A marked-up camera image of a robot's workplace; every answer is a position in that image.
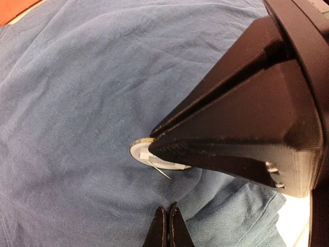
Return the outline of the dark blue t-shirt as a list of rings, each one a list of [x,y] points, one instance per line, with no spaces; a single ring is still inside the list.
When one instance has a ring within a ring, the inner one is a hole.
[[[129,153],[261,1],[46,1],[1,28],[1,246],[142,246],[177,202],[196,246],[284,246],[284,197]]]

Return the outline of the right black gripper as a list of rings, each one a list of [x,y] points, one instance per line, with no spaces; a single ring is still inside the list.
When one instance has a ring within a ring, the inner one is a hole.
[[[328,1],[265,1],[289,37],[306,73],[324,134],[324,155],[314,188],[328,187]]]

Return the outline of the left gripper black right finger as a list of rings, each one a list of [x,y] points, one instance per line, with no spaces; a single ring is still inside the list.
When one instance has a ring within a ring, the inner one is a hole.
[[[168,217],[168,246],[194,247],[177,202],[173,203]]]

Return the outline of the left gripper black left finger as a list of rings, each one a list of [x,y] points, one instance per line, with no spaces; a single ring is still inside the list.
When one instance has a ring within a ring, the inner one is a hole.
[[[150,225],[143,247],[167,247],[168,229],[167,212],[163,207],[158,207]]]

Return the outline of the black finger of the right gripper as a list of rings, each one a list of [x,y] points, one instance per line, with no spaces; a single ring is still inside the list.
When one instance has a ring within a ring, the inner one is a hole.
[[[297,61],[261,70],[157,136],[162,160],[218,170],[293,197],[314,187],[323,129]]]
[[[152,131],[158,137],[201,107],[263,69],[287,60],[287,49],[273,17],[253,21],[192,92]]]

